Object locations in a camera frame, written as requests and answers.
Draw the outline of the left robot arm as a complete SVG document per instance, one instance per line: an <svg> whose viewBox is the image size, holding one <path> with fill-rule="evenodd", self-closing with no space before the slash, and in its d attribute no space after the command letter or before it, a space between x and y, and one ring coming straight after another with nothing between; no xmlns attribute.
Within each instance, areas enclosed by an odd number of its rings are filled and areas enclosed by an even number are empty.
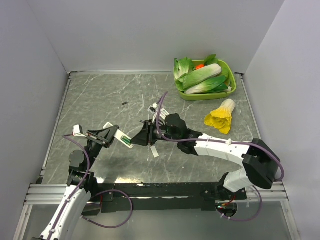
<svg viewBox="0 0 320 240"><path fill-rule="evenodd" d="M77 222L88 201L99 195L97 180L90 171L102 148L109 148L117 132L118 125L110 125L101 130L88 130L83 133L81 125L75 125L71 134L64 139L80 149L69 156L69 176L61 203L42 231L38 240L69 240L72 238Z"/></svg>

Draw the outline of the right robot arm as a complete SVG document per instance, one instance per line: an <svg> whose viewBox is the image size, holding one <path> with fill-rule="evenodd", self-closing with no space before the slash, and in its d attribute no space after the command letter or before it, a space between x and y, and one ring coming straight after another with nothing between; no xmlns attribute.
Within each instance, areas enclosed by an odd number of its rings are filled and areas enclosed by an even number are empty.
<svg viewBox="0 0 320 240"><path fill-rule="evenodd" d="M178 149L187 155L210 156L239 165L239 170L225 173L219 181L218 193L223 199L230 199L239 190L251 186L269 190L276 180L280 160L258 138L239 143L215 138L188 128L175 113L164 121L144 121L142 130L131 143L146 147L160 140L175 142Z"/></svg>

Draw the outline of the white battery cover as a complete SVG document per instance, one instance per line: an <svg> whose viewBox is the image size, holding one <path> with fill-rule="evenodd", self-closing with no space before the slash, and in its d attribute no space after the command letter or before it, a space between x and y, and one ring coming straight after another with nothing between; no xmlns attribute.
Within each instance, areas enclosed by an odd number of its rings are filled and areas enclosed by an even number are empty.
<svg viewBox="0 0 320 240"><path fill-rule="evenodd" d="M152 155L153 155L154 158L158 158L159 157L159 153L158 153L158 151L157 151L155 146L151 146L150 150L151 150Z"/></svg>

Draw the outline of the plain white remote control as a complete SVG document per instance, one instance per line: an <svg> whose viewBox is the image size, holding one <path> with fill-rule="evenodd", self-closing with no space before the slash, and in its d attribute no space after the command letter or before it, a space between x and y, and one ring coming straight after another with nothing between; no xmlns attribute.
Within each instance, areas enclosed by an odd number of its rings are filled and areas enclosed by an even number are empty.
<svg viewBox="0 0 320 240"><path fill-rule="evenodd" d="M134 147L132 139L124 132L122 132L119 128L116 130L114 137L129 149L132 149Z"/></svg>

